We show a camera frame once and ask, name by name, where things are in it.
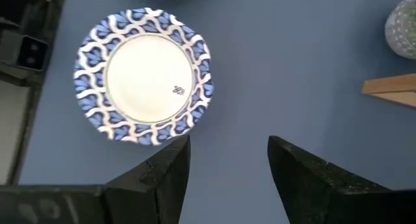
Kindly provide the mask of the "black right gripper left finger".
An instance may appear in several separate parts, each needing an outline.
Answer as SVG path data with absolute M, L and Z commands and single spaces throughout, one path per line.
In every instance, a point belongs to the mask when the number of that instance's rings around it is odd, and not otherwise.
M 0 224 L 179 224 L 190 171 L 181 136 L 105 184 L 0 186 Z

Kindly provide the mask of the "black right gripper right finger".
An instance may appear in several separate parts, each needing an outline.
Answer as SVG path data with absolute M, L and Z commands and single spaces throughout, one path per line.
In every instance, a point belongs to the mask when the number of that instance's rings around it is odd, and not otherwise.
M 268 161 L 290 224 L 416 224 L 416 189 L 391 190 L 278 136 Z

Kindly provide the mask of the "blue patterned white plate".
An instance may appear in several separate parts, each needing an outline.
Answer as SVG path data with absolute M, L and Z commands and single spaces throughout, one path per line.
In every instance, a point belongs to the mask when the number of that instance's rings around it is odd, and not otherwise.
M 77 102 L 94 128 L 114 141 L 160 145 L 186 134 L 214 93 L 203 37 L 160 9 L 111 14 L 76 53 Z

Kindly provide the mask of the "wooden slatted shelf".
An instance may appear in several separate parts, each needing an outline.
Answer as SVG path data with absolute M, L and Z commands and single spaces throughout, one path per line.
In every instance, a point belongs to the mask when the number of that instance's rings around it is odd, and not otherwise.
M 416 73 L 366 80 L 361 93 L 416 108 Z

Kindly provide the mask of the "pale green potted succulent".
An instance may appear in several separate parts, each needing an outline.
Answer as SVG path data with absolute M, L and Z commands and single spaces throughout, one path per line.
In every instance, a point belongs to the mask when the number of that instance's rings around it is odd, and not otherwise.
M 416 0 L 403 0 L 390 13 L 385 39 L 396 54 L 416 60 Z

